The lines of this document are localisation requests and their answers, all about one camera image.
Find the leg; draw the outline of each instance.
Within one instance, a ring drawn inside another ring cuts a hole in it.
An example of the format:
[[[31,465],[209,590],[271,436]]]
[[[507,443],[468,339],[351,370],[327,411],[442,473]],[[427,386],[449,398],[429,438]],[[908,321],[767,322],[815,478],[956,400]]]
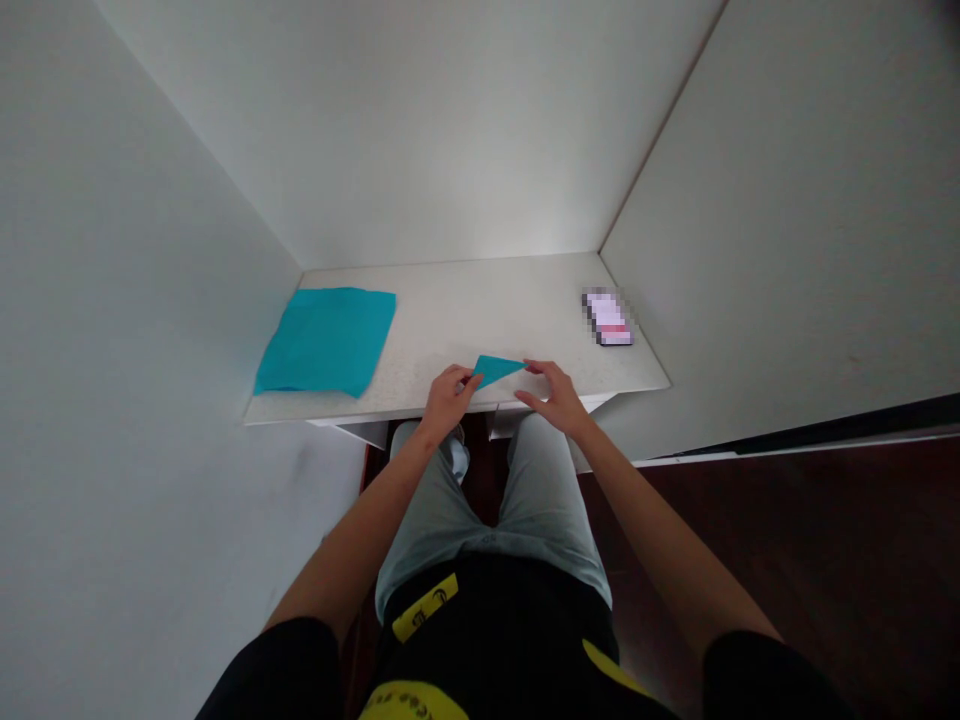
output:
[[[612,607],[566,436],[530,415],[520,423],[507,459],[510,475],[495,550],[548,562],[596,589]]]
[[[418,424],[410,421],[397,428],[391,460]],[[394,590],[422,570],[453,559],[464,542],[486,529],[460,490],[469,464],[467,449],[453,437],[430,459],[377,577],[375,605],[381,624]]]

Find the blue paper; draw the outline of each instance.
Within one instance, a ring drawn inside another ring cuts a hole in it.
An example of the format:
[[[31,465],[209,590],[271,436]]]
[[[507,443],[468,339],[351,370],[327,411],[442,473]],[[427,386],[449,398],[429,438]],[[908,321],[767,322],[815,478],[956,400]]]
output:
[[[297,290],[257,371],[271,390],[363,395],[387,341],[397,296],[360,288]]]
[[[495,383],[500,378],[512,375],[517,370],[523,370],[526,366],[526,363],[517,362],[516,360],[504,360],[503,358],[495,358],[490,355],[481,355],[477,358],[477,364],[473,368],[474,375],[483,373],[483,382],[480,383],[477,390],[486,387],[490,383]]]

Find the wooden floor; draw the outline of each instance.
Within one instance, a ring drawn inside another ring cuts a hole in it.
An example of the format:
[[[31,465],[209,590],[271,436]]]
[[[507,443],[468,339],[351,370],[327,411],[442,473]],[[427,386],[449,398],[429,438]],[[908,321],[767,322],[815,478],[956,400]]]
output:
[[[463,490],[496,522],[506,441],[465,418]],[[367,480],[385,462],[372,453]],[[960,717],[960,438],[648,468],[644,475],[865,718]],[[581,489],[621,664],[683,718],[699,670],[592,475]],[[372,597],[344,647],[348,717],[372,672]]]

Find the white table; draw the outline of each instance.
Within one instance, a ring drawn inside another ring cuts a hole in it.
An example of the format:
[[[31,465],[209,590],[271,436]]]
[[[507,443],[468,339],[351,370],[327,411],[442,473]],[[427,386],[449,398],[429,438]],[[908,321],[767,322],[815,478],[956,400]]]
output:
[[[305,273],[300,287],[396,293],[397,311],[377,371],[359,399],[344,393],[264,393],[246,424],[309,420],[369,423],[422,415],[430,383],[451,363],[477,356],[554,360],[596,407],[618,393],[670,386],[639,328],[627,347],[601,347],[584,317],[585,287],[613,285],[599,255],[577,253]],[[543,378],[519,372],[476,393],[469,412],[524,407],[523,389],[546,397]]]

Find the smartphone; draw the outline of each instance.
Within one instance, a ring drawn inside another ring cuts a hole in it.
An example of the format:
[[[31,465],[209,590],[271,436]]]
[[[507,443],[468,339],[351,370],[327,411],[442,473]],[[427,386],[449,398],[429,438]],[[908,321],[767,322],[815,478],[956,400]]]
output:
[[[633,330],[616,288],[587,288],[583,307],[600,345],[633,345]]]

